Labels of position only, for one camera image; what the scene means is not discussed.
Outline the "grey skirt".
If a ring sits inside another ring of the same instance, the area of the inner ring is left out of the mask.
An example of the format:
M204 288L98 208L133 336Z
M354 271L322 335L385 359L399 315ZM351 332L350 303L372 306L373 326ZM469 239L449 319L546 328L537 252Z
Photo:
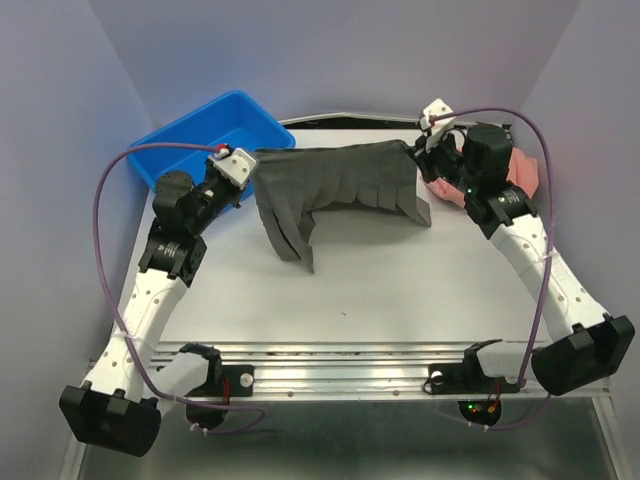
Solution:
M402 213L432 224L430 205L417 194L419 170L402 140L333 148L260 149L251 183L259 217L280 260L314 271L313 213L335 205Z

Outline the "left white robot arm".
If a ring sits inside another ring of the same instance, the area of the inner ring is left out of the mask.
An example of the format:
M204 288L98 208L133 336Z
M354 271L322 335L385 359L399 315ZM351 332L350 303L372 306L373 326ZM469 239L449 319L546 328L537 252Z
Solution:
M200 184L183 171L158 179L155 218L121 319L82 384L66 387L60 396L78 441L141 457L178 398L194 390L228 390L220 352L202 344L183 346L161 372L150 374L147 368L202 263L204 230L227 207L238 205L249 178L249 167L232 160L207 162Z

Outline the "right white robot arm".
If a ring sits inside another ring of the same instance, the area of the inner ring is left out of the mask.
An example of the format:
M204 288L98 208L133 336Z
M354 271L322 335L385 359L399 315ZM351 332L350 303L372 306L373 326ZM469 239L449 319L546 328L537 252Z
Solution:
M496 380L519 390L531 380L561 396L612 376L635 336L632 322L612 316L587 292L555 249L531 197L508 180L512 143L506 132L480 124L463 138L458 147L451 129L426 128L414 147L416 163L425 179L462 193L469 218L536 299L533 324L544 324L551 341L476 343L435 380L434 393L481 392Z

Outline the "pink folded skirt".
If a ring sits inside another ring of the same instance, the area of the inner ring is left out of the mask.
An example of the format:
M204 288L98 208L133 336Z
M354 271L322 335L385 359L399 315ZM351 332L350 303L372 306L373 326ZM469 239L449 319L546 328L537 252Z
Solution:
M532 197L539 187L538 161L528 157L522 150L513 148L507 180ZM460 208L465 206L464 194L445 180L424 181L424 184L439 199L453 203Z

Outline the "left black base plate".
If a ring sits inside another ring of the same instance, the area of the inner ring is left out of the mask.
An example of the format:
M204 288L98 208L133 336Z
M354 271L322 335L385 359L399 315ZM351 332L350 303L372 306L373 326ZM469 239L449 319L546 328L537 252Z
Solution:
M253 395L255 368L250 364L204 367L187 381L181 392L185 397L248 398Z

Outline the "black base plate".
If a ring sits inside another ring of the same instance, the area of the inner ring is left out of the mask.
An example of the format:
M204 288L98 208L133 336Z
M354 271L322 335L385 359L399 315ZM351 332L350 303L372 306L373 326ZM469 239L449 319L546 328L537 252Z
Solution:
M185 397L248 398L253 395L255 368L250 364L204 367L187 381L181 392Z
M496 393L515 394L520 388L504 377L488 377L479 367L465 367L460 363L435 363L429 365L429 375L422 390L429 395L474 395Z

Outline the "aluminium rail frame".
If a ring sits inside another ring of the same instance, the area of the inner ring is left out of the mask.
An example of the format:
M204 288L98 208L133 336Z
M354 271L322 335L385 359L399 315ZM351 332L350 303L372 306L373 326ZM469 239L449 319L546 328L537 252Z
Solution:
M421 137L406 142L413 158ZM200 145L196 171L174 170L199 184L209 155L223 147L242 148ZM313 272L276 255L252 177L240 203L203 232L202 263L147 368L163 371L188 343L217 349L222 365L254 366L251 397L178 398L173 407L189 407L200 432L222 434L230 412L264 418L263 403L270 400L414 399L429 395L422 384L430 364L460 363L476 343L550 343L546 326L533 324L536 299L509 262L464 207L427 189L420 170L417 194L430 205L429 228L359 204L318 210L310 238ZM448 396L472 400L462 424L496 431L508 395L497 387L496 393Z

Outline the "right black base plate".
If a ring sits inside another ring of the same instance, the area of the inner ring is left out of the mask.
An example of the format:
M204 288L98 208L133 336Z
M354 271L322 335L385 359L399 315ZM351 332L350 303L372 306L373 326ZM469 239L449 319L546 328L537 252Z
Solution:
M429 365L429 375L422 390L429 395L474 395L496 393L515 394L520 388L504 377L488 377L479 367L465 367L460 363L435 363Z

